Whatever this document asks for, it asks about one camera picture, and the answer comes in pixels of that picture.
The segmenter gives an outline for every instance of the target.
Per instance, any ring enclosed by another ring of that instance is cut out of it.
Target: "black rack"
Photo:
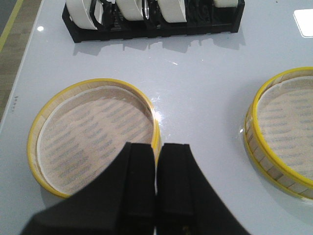
[[[156,0],[142,0],[143,21],[128,21],[118,6],[106,0],[103,5],[102,24],[94,17],[95,0],[92,1],[90,15],[97,30],[81,29],[70,18],[65,5],[62,19],[75,43],[82,41],[132,38],[169,37],[173,35],[198,35],[207,33],[231,32],[239,30],[245,7],[244,0],[238,0],[237,7],[217,8],[213,0],[185,0],[186,23],[168,23],[164,20]],[[149,18],[144,4],[148,2]]]

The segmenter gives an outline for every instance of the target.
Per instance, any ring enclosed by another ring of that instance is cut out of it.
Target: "glossy surface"
[[[238,33],[74,44],[65,1],[42,3],[0,134],[0,233],[17,235],[31,215],[60,199],[33,179],[29,128],[43,105],[76,82],[112,77],[153,102],[163,142],[189,143],[218,195],[253,235],[311,234],[313,206],[275,188],[251,165],[240,130],[259,87],[311,66],[313,38],[294,20],[310,0],[249,1]]]

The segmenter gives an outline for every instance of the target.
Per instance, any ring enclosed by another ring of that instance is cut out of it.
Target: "yellow floor line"
[[[9,18],[8,22],[6,23],[6,25],[5,25],[5,28],[4,28],[4,30],[3,30],[2,34],[1,34],[1,37],[0,37],[0,52],[3,49],[3,46],[5,44],[5,41],[6,41],[7,37],[9,36],[9,33],[11,31],[11,28],[13,26],[15,18],[18,15],[18,12],[19,12],[19,10],[21,8],[22,3],[23,3],[23,0],[17,0],[16,4],[15,4],[13,10],[12,10],[12,13],[10,15],[10,18]]]

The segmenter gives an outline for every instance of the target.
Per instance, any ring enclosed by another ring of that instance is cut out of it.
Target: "steamer basket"
[[[157,160],[161,141],[151,102],[126,82],[87,80],[40,110],[28,136],[28,162],[39,184],[66,198],[105,170],[127,141],[150,143]]]
[[[268,179],[294,196],[313,199],[313,67],[280,73],[259,89],[244,139]]]

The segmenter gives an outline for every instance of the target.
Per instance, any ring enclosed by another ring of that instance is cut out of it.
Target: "white tabletop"
[[[293,17],[294,10],[313,8],[311,0],[246,1],[233,34],[79,44],[62,21],[64,4],[43,0],[1,123],[1,235],[19,234],[33,213],[60,201],[28,167],[34,117],[60,90],[99,77],[129,82],[151,99],[161,116],[162,141],[191,145],[211,185],[251,234],[313,234],[313,205],[265,180],[240,134],[265,81],[312,66],[313,38],[301,36]]]

